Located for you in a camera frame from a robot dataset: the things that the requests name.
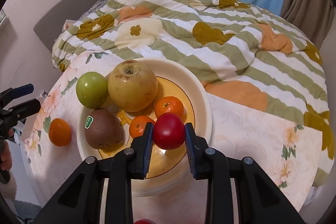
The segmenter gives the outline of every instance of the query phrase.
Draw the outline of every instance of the bowl of fruit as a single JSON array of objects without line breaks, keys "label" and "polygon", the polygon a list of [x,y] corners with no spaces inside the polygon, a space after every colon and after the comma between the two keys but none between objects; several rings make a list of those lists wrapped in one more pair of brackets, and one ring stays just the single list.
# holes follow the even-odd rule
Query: bowl of fruit
[{"label": "bowl of fruit", "polygon": [[212,116],[200,81],[182,65],[165,59],[139,58],[118,64],[102,76],[89,72],[79,78],[76,93],[83,107],[77,127],[82,159],[106,159],[130,147],[154,124],[153,149],[145,180],[133,180],[135,196],[165,192],[185,179],[189,163],[184,124],[210,141]]}]

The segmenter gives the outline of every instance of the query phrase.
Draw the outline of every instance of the headboard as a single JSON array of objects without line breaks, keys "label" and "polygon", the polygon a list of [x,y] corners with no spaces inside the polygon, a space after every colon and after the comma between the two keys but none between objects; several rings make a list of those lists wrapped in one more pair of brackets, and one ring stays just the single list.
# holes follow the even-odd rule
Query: headboard
[{"label": "headboard", "polygon": [[52,51],[55,39],[62,32],[66,19],[77,20],[97,0],[61,0],[50,9],[34,26],[34,32],[43,44]]}]

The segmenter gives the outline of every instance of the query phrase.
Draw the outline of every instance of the tablecloth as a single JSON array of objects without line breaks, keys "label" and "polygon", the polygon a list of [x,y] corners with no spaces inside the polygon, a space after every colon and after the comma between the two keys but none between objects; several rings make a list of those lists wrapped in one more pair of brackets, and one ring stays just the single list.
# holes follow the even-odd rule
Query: tablecloth
[{"label": "tablecloth", "polygon": [[[30,136],[25,140],[34,182],[45,200],[82,162],[76,144],[81,104],[76,97],[78,78],[88,71],[106,75],[123,60],[111,53],[80,54],[44,100]],[[322,133],[315,129],[207,94],[213,116],[209,146],[226,156],[250,156],[279,186],[296,210],[308,195],[319,163]],[[54,146],[48,137],[50,122],[60,117],[72,129],[71,143]],[[207,186],[189,176],[174,189],[145,198],[133,198],[134,220],[160,223],[204,223]]]}]

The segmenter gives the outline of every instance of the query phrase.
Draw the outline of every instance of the orange fruit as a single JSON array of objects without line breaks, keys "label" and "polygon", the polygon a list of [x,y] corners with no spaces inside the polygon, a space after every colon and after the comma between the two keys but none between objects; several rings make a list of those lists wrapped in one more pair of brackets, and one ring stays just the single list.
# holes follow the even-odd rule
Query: orange fruit
[{"label": "orange fruit", "polygon": [[155,122],[147,116],[141,115],[141,116],[135,117],[131,121],[131,124],[129,125],[129,133],[131,137],[134,139],[136,137],[142,136],[145,130],[146,124],[148,122],[155,124]]},{"label": "orange fruit", "polygon": [[182,102],[174,97],[174,96],[167,96],[161,98],[156,104],[155,104],[155,116],[159,118],[162,114],[170,112],[174,113],[180,118],[182,118],[184,113],[184,107]]},{"label": "orange fruit", "polygon": [[71,141],[71,128],[63,119],[56,118],[50,124],[49,139],[55,146],[65,146]]}]

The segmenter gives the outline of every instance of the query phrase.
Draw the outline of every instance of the brown kiwi fruit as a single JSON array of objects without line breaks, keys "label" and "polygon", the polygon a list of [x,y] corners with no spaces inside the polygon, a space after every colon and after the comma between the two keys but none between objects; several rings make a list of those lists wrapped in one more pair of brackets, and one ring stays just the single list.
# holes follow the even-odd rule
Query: brown kiwi fruit
[{"label": "brown kiwi fruit", "polygon": [[123,140],[123,128],[118,118],[104,108],[91,112],[85,122],[85,138],[94,149],[104,149]]}]

